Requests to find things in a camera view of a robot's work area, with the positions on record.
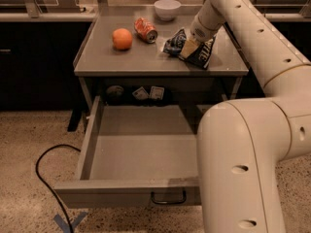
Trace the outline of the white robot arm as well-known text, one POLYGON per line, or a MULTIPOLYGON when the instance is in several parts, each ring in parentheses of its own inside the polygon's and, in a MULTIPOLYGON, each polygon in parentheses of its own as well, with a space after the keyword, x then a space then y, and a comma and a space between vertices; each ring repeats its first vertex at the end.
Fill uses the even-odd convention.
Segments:
POLYGON ((286 233, 275 167, 311 150, 311 66, 250 0, 206 0, 200 42, 232 30, 264 92, 210 108, 197 129, 205 233, 286 233))

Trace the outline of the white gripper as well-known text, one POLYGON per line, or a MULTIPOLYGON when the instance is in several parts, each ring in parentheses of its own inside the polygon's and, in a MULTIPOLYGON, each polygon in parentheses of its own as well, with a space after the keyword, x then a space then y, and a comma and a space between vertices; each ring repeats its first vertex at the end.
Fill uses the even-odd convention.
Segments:
POLYGON ((194 39, 185 41, 179 57, 187 59, 198 49, 199 42, 207 42, 212 39, 224 23, 225 18, 212 5, 210 0, 206 0, 190 25, 190 34, 194 39))

